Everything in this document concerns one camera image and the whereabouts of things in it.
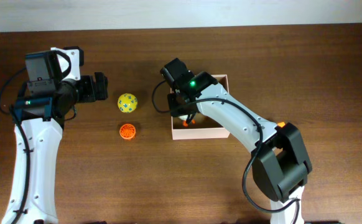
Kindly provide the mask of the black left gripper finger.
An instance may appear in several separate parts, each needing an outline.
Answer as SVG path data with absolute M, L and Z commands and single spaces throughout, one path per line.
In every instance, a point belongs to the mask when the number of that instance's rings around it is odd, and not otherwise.
M 104 75 L 103 72 L 95 72 L 95 82 L 97 85 L 107 85 L 108 78 Z
M 96 85 L 95 100 L 106 100 L 107 98 L 107 87 L 105 85 Z

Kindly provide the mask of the yellow ball blue letters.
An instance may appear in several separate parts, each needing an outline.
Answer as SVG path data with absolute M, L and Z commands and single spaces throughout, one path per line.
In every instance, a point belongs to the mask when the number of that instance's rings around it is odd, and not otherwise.
M 117 100 L 118 108 L 123 113 L 132 113 L 136 110 L 138 100 L 131 93 L 123 93 Z

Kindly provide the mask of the white duck toy pink hat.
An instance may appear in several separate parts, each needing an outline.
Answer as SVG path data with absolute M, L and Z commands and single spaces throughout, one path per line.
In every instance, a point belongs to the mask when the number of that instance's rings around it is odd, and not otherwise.
M 196 113 L 192 115 L 181 115 L 178 116 L 177 119 L 179 120 L 180 126 L 182 128 L 189 128 L 202 126 L 205 123 L 207 117 L 200 113 Z

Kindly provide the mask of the multicolour puzzle cube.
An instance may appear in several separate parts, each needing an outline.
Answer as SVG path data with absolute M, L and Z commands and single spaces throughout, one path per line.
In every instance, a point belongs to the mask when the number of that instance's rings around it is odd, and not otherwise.
M 285 123 L 285 122 L 280 122 L 280 123 L 277 123 L 277 125 L 278 125 L 279 127 L 283 128 L 283 127 L 286 125 L 286 123 Z

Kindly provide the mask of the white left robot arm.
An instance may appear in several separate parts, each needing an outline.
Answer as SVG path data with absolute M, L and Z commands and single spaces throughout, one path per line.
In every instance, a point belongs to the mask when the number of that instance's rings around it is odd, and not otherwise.
M 55 168 L 65 117 L 78 103 L 108 98 L 101 72 L 81 75 L 84 52 L 65 47 L 27 54 L 29 79 L 7 112 L 15 124 L 16 161 L 3 223 L 57 223 Z

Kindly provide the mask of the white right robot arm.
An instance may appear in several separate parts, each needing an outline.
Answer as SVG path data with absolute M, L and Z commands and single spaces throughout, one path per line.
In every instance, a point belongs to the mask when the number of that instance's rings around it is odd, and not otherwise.
M 160 70 L 170 86 L 168 113 L 184 125 L 200 113 L 223 126 L 250 153 L 242 189 L 271 223 L 303 223 L 302 194 L 312 171 L 303 137 L 291 123 L 268 121 L 238 100 L 207 72 L 194 75 L 178 58 Z

